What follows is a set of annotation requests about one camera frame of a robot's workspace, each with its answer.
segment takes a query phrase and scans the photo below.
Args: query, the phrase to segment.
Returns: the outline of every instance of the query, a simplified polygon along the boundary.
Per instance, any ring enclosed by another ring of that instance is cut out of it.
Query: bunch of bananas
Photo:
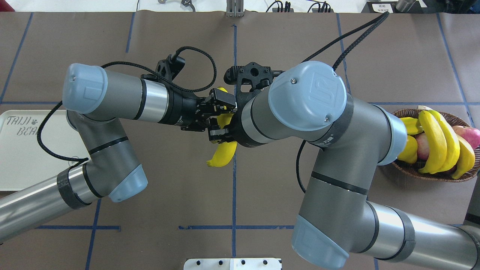
[[[418,119],[400,118],[407,128],[407,145],[398,160],[413,164],[417,162],[417,140],[410,136],[425,132],[430,154],[420,173],[434,174],[445,172],[456,165],[453,179],[460,178],[470,171],[475,164],[475,153],[472,146],[457,135],[445,118],[435,110],[422,110]]]

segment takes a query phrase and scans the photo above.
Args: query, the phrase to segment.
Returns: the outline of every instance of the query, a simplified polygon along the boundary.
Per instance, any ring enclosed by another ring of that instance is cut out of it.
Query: brown woven bowl
[[[408,117],[408,116],[413,118],[418,118],[420,111],[421,110],[419,109],[401,109],[401,110],[395,111],[393,115],[395,115],[398,118]],[[441,113],[445,117],[445,119],[451,126],[462,125],[462,126],[470,127],[465,121],[463,121],[459,117],[456,117],[447,112],[439,111],[439,113]],[[474,151],[475,151],[475,165],[470,171],[466,172],[465,174],[462,175],[462,177],[456,180],[450,177],[449,174],[443,173],[443,172],[439,172],[435,174],[419,173],[418,170],[425,166],[425,160],[417,160],[417,162],[414,164],[408,164],[401,160],[395,160],[394,162],[392,162],[392,164],[404,174],[414,178],[418,178],[418,179],[440,181],[440,182],[465,182],[475,177],[480,168],[480,148],[477,147]]]

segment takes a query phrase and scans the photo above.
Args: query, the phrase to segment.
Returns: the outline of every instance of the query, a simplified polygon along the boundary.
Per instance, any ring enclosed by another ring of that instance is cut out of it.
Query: light blue plastic cover
[[[148,181],[142,165],[138,165],[123,181],[109,194],[113,202],[121,202],[140,193],[147,187]]]
[[[378,165],[382,166],[394,162],[397,156],[405,149],[405,146],[407,145],[407,129],[403,124],[402,120],[400,120],[400,118],[385,111],[384,108],[378,105],[373,105],[380,108],[387,116],[392,133],[392,138],[390,140],[390,149],[388,150],[385,158],[378,163]]]
[[[297,216],[292,247],[308,262],[326,269],[337,270],[345,265],[348,253],[302,216]]]
[[[107,84],[107,73],[103,68],[71,64],[63,83],[63,105],[78,113],[91,113],[105,97]]]
[[[283,72],[273,81],[268,104],[285,126],[314,131],[340,117],[347,104],[347,91],[332,67],[308,61]]]

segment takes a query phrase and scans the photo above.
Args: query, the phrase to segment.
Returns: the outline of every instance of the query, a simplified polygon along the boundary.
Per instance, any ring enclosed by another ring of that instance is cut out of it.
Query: yellow banana
[[[406,163],[413,164],[417,162],[417,140],[412,136],[407,136],[407,145],[396,159],[403,160]]]
[[[420,124],[427,136],[430,154],[428,155],[425,167],[419,170],[420,173],[437,172],[445,162],[447,155],[447,141],[445,140],[442,128],[435,120],[435,117],[426,110],[419,113]]]
[[[458,137],[456,136],[452,126],[450,126],[450,124],[445,120],[443,115],[436,110],[428,110],[428,112],[435,117],[435,120],[437,120],[438,124],[442,128],[445,140],[447,141],[447,156],[445,158],[445,162],[436,172],[448,171],[455,166],[458,157],[460,156],[460,144],[458,142]]]
[[[402,117],[400,118],[403,124],[407,128],[408,135],[420,134],[423,132],[423,128],[420,125],[420,121],[417,118],[413,117]]]
[[[456,164],[456,171],[452,174],[453,179],[460,178],[475,165],[475,152],[473,152],[472,146],[460,135],[457,135],[457,137],[460,143],[460,157]]]
[[[226,92],[225,88],[219,87],[218,89]],[[225,113],[221,114],[217,117],[218,125],[220,128],[223,128],[227,124],[230,123],[233,114]],[[215,154],[213,155],[211,160],[207,161],[207,165],[209,167],[223,167],[230,163],[232,160],[233,155],[235,155],[235,150],[237,150],[237,142],[229,142],[229,143],[222,143],[219,144],[216,148]]]

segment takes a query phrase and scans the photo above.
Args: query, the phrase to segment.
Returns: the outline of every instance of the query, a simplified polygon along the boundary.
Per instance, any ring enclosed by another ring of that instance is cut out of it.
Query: red apple
[[[473,127],[456,125],[452,127],[455,133],[464,138],[473,149],[480,145],[480,130]]]
[[[428,146],[427,135],[425,133],[418,134],[415,139],[417,140],[418,149],[417,157],[421,160],[427,160],[430,154],[430,147]]]

